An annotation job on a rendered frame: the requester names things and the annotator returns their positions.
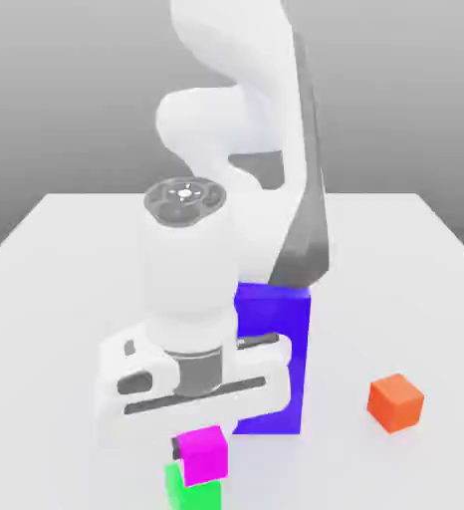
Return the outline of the small green cube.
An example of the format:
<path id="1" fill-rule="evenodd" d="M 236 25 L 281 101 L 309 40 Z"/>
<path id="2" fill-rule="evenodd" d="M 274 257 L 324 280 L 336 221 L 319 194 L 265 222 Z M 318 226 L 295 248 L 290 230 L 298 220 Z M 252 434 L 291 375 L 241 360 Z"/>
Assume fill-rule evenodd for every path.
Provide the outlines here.
<path id="1" fill-rule="evenodd" d="M 175 462 L 164 467 L 164 480 L 170 510 L 222 510 L 220 481 L 186 487 Z"/>

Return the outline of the small orange cube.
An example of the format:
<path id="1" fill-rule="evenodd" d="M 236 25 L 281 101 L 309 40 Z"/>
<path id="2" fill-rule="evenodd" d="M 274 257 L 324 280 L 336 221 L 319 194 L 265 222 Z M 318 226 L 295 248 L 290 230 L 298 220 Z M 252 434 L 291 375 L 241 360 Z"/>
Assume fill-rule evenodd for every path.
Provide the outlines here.
<path id="1" fill-rule="evenodd" d="M 370 384 L 367 411 L 388 433 L 415 425 L 424 394 L 404 375 L 395 374 Z"/>

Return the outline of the small magenta cube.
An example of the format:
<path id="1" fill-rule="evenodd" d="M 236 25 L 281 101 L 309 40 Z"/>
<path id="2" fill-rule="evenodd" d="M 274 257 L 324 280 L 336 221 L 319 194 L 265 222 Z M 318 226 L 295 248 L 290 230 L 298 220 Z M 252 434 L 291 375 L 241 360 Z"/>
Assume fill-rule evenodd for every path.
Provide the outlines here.
<path id="1" fill-rule="evenodd" d="M 180 443 L 186 487 L 228 476 L 228 443 L 219 425 L 187 431 L 176 437 Z"/>

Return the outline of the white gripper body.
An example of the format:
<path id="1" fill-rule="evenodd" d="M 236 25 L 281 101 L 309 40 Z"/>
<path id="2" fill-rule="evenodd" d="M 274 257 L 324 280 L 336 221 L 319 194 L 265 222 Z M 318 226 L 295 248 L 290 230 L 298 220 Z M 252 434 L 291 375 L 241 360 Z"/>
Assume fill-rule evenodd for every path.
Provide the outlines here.
<path id="1" fill-rule="evenodd" d="M 118 392 L 118 382 L 152 375 L 150 390 Z M 173 360 L 101 360 L 97 374 L 97 436 L 109 447 L 143 447 L 181 432 L 277 412 L 291 396 L 286 360 L 236 360 L 232 379 L 208 395 L 174 393 L 179 368 Z"/>

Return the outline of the large blue box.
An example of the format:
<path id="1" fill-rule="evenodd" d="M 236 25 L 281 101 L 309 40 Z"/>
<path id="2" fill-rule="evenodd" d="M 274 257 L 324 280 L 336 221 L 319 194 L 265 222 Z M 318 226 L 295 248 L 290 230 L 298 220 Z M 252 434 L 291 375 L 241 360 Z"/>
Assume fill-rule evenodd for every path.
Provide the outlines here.
<path id="1" fill-rule="evenodd" d="M 241 283 L 235 297 L 238 336 L 279 333 L 292 343 L 291 400 L 276 413 L 241 420 L 236 435 L 298 435 L 301 432 L 312 298 L 308 288 Z"/>

